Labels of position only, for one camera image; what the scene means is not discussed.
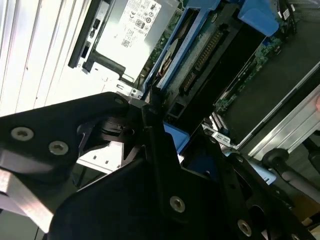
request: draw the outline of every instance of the motherboard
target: motherboard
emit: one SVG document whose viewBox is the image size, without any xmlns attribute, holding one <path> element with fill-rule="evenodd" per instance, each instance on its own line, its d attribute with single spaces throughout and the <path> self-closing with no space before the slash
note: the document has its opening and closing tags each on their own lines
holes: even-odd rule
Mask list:
<svg viewBox="0 0 320 240">
<path fill-rule="evenodd" d="M 224 94 L 215 104 L 215 110 L 219 114 L 223 114 L 233 103 L 237 96 L 244 90 L 246 85 L 253 81 L 255 75 L 268 62 L 270 58 L 277 55 L 281 51 L 283 41 L 275 36 L 266 37 L 256 52 L 248 60 L 235 80 L 227 88 Z"/>
</svg>

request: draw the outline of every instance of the circuit board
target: circuit board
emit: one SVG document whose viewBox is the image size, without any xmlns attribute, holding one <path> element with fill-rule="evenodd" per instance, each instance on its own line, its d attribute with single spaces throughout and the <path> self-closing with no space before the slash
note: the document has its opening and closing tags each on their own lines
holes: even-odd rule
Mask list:
<svg viewBox="0 0 320 240">
<path fill-rule="evenodd" d="M 152 53 L 150 54 L 148 60 L 146 61 L 143 70 L 141 71 L 144 72 L 144 76 L 147 76 L 151 69 L 153 68 L 153 66 L 156 64 L 158 58 L 160 57 L 162 51 L 164 50 L 169 38 L 171 37 L 172 33 L 174 32 L 184 10 L 185 10 L 185 6 L 187 5 L 189 0 L 184 0 L 183 2 L 181 2 L 178 6 L 178 8 L 176 9 L 174 15 L 172 16 L 169 24 L 167 25 L 166 29 L 164 30 L 162 36 L 160 37 L 159 41 L 157 42 L 157 44 L 155 45 Z"/>
<path fill-rule="evenodd" d="M 282 43 L 282 40 L 277 37 L 266 37 L 257 48 L 254 55 L 237 75 L 232 85 L 215 103 L 215 110 L 217 113 L 223 114 L 223 112 L 228 109 L 237 96 L 244 90 L 246 85 L 255 78 L 255 75 L 261 70 L 266 62 L 280 52 Z"/>
</svg>

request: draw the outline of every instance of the bolt head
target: bolt head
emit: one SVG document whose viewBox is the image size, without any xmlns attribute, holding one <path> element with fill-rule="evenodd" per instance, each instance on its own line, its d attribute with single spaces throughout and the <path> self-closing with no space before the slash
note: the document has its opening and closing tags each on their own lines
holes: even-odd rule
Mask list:
<svg viewBox="0 0 320 240">
<path fill-rule="evenodd" d="M 62 156 L 67 154 L 69 146 L 63 141 L 53 141 L 49 144 L 49 151 L 54 155 Z"/>
<path fill-rule="evenodd" d="M 178 213 L 183 213 L 186 210 L 184 201 L 178 196 L 172 196 L 170 198 L 170 205 Z"/>
</svg>

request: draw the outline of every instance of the black plastic part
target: black plastic part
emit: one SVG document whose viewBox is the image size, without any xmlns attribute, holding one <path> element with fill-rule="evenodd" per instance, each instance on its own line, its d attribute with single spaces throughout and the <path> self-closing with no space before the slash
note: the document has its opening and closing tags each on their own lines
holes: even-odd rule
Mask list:
<svg viewBox="0 0 320 240">
<path fill-rule="evenodd" d="M 211 98 L 215 98 L 215 93 L 211 93 L 209 95 L 205 95 L 203 98 L 205 99 L 200 103 L 201 108 L 199 108 L 199 104 L 192 108 L 191 118 L 187 116 L 187 113 L 185 114 L 185 111 L 189 112 L 189 105 L 192 105 L 194 98 L 197 98 L 198 92 L 202 90 L 205 83 L 208 81 L 208 79 L 211 78 L 212 72 L 215 71 L 221 65 L 221 61 L 224 61 L 224 55 L 225 52 L 228 51 L 228 49 L 237 42 L 237 35 L 241 32 L 242 26 L 244 25 L 241 21 L 238 21 L 237 19 L 233 18 L 233 14 L 238 11 L 238 8 L 234 4 L 226 4 L 226 6 L 222 9 L 221 12 L 219 12 L 217 19 L 215 20 L 214 24 L 216 25 L 216 29 L 212 28 L 210 31 L 207 32 L 207 34 L 214 34 L 216 31 L 220 31 L 218 27 L 225 26 L 223 28 L 223 41 L 219 42 L 219 44 L 214 48 L 214 51 L 209 55 L 208 58 L 205 58 L 205 62 L 203 65 L 201 65 L 201 71 L 197 71 L 197 74 L 195 78 L 192 80 L 192 84 L 188 86 L 187 93 L 181 92 L 181 88 L 184 88 L 183 82 L 176 83 L 175 76 L 173 76 L 171 83 L 167 87 L 166 96 L 165 96 L 165 104 L 164 109 L 166 111 L 166 121 L 170 124 L 179 125 L 178 127 L 183 129 L 184 131 L 188 132 L 190 135 L 193 133 L 193 131 L 198 127 L 201 120 L 204 117 L 208 117 L 210 113 L 213 111 L 212 104 L 213 102 L 209 103 L 211 101 Z M 251 35 L 250 37 L 246 37 L 246 41 L 250 41 L 251 38 L 255 38 L 255 35 Z M 232 56 L 232 59 L 237 60 L 239 57 L 234 58 L 234 53 Z M 226 64 L 231 61 L 231 59 L 225 59 Z M 228 65 L 227 71 L 232 71 L 233 66 L 230 67 Z M 223 78 L 223 81 L 217 81 L 220 84 L 227 84 L 227 77 Z M 208 109 L 206 106 L 202 107 L 203 105 L 210 105 L 210 108 Z M 194 107 L 197 109 L 197 112 L 199 114 L 194 114 Z M 180 122 L 188 123 L 185 125 L 180 125 Z"/>
<path fill-rule="evenodd" d="M 116 63 L 115 61 L 103 56 L 102 54 L 98 53 L 97 51 L 93 50 L 87 61 L 83 64 L 83 68 L 86 69 L 88 72 L 91 71 L 94 63 L 100 64 L 107 69 L 110 69 L 111 71 L 117 73 L 120 75 L 120 78 L 125 73 L 126 68 L 119 63 Z"/>
<path fill-rule="evenodd" d="M 86 13 L 82 28 L 80 30 L 79 36 L 76 40 L 72 55 L 68 63 L 68 66 L 70 68 L 76 68 L 78 65 L 82 52 L 85 49 L 87 38 L 97 17 L 101 2 L 102 0 L 92 0 L 90 3 L 89 9 Z"/>
<path fill-rule="evenodd" d="M 183 176 L 199 207 L 192 210 L 183 199 L 192 211 L 186 224 L 162 215 L 153 167 L 137 159 L 66 200 L 52 219 L 48 240 L 209 240 L 217 231 L 235 239 L 218 207 L 217 186 L 187 171 Z M 170 199 L 165 203 L 170 206 Z"/>
<path fill-rule="evenodd" d="M 304 140 L 302 144 L 309 151 L 308 159 L 310 163 L 320 174 L 320 147 L 317 146 L 309 137 Z"/>
<path fill-rule="evenodd" d="M 126 140 L 123 135 L 101 139 L 95 126 L 110 118 L 125 118 L 132 107 L 120 95 L 106 92 L 1 117 L 0 167 L 42 182 L 65 181 L 79 156 L 110 141 Z M 17 127 L 31 129 L 33 138 L 14 139 L 11 131 Z M 68 152 L 52 154 L 49 144 L 54 141 L 66 143 Z"/>
<path fill-rule="evenodd" d="M 284 162 L 289 159 L 289 153 L 287 150 L 282 149 L 282 148 L 275 148 L 269 152 L 267 152 L 262 159 L 262 162 L 264 165 L 267 167 L 271 167 L 273 164 L 273 160 L 280 158 Z"/>
<path fill-rule="evenodd" d="M 257 47 L 264 39 L 263 34 L 244 24 L 228 46 L 216 66 L 205 78 L 195 97 L 179 117 L 176 126 L 192 134 L 203 118 L 213 112 L 213 104 L 224 89 L 237 76 Z"/>
<path fill-rule="evenodd" d="M 320 188 L 289 167 L 285 163 L 288 157 L 289 154 L 286 150 L 273 149 L 264 155 L 262 162 L 268 168 L 274 169 L 288 184 L 320 204 Z"/>
</svg>

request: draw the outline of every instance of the power supply label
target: power supply label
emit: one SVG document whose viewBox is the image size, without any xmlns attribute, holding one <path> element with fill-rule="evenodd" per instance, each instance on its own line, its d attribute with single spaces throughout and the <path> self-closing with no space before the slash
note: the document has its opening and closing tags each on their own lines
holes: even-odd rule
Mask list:
<svg viewBox="0 0 320 240">
<path fill-rule="evenodd" d="M 161 5 L 153 0 L 128 0 L 115 38 L 129 49 L 143 42 L 154 24 Z"/>
</svg>

